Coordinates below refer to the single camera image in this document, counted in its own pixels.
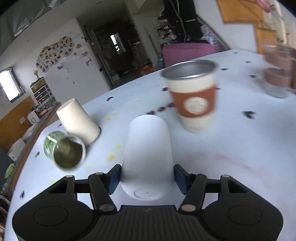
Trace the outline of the white plastic cup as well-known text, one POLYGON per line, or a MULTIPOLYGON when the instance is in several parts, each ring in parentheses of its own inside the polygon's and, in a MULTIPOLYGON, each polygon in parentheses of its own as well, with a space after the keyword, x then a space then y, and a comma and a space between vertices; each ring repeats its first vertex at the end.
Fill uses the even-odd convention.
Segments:
POLYGON ((120 181, 126 194, 143 201, 158 200, 172 190, 171 139, 162 118, 145 114, 130 122, 120 181))

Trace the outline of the green tin cup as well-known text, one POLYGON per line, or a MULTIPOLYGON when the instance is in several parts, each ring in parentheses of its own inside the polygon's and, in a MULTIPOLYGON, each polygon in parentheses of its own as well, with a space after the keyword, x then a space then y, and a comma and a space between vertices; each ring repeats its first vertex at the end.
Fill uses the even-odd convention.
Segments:
POLYGON ((51 132, 46 136, 43 150, 46 157, 64 171, 79 168, 86 157, 86 147, 83 141, 75 135, 60 131, 51 132))

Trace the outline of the beige paper cup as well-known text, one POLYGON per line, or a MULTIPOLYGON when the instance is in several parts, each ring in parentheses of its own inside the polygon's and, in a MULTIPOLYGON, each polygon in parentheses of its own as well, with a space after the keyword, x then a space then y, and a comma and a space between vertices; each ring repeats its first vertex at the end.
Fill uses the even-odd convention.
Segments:
POLYGON ((56 114, 67 133, 79 137, 86 146, 91 145, 101 133, 100 127, 75 98, 62 104, 56 114))

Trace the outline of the steel cup with brown sleeve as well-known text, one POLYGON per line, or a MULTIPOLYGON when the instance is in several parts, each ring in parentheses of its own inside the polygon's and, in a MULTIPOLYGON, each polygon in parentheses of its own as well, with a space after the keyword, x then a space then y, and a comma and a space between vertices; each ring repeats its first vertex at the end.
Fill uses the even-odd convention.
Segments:
POLYGON ((216 105, 217 63, 189 60, 166 67, 166 81, 183 127, 192 133, 207 129, 216 105))

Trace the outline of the glass cup with pink sleeve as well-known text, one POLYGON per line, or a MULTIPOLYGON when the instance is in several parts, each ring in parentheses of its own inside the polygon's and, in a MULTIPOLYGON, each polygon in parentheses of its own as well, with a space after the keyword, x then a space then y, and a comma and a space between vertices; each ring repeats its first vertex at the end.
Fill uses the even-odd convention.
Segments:
POLYGON ((295 93, 295 49, 266 41, 263 56, 269 64, 263 72, 265 92, 275 98, 286 98, 289 91, 295 93))

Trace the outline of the white appliance on counter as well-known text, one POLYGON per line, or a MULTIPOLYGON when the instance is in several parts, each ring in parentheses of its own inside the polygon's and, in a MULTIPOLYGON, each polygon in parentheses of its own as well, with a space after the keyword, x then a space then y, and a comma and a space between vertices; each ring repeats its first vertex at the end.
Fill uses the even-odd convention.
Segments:
POLYGON ((34 125, 36 123, 38 123, 40 121, 40 118, 38 116, 38 114, 35 111, 31 111, 28 115, 27 115, 27 119, 30 122, 31 125, 34 125))

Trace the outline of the wooden counter cabinet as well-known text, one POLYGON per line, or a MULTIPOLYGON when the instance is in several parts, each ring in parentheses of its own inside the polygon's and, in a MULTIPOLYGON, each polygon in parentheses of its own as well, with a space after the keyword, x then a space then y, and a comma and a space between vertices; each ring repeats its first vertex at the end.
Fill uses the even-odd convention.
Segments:
POLYGON ((24 164, 35 144, 37 141, 39 135, 41 132, 49 125, 54 123, 55 121, 58 120, 56 110, 58 107, 61 106, 60 102, 55 103, 55 105, 47 112, 40 120, 38 123, 36 129, 33 131, 32 135, 29 136, 25 140, 25 147, 20 153, 20 156, 18 159, 15 161, 15 167, 10 174, 10 176, 4 181, 4 184, 1 189, 1 194, 4 196, 7 196, 8 198, 11 199, 13 192, 15 190, 16 183, 18 181, 18 178, 20 176, 20 173, 22 171, 22 168, 24 167, 24 164))

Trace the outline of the small drawer organizer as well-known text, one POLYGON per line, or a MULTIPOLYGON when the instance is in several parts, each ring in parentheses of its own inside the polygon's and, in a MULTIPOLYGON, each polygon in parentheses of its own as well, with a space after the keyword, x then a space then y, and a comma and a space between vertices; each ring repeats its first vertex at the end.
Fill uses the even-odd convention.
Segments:
POLYGON ((44 77, 41 77, 33 82, 30 85, 30 89, 39 105, 47 105, 48 102, 56 102, 56 99, 44 77))

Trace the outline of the window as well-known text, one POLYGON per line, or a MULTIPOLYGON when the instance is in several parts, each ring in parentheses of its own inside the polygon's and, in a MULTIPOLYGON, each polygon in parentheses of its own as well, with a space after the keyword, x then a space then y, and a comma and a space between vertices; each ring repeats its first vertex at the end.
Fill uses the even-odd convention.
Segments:
POLYGON ((12 67, 1 70, 1 87, 10 102, 16 101, 24 95, 25 91, 21 87, 12 67))

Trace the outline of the photo collage on wall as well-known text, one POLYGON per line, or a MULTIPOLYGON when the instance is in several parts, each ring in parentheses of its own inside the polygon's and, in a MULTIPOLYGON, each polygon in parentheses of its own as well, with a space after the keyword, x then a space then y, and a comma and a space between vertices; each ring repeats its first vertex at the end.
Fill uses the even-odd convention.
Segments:
POLYGON ((68 36, 62 37, 58 42, 45 46, 41 53, 37 56, 36 68, 43 73, 49 68, 56 65, 62 58, 72 54, 74 43, 68 36))

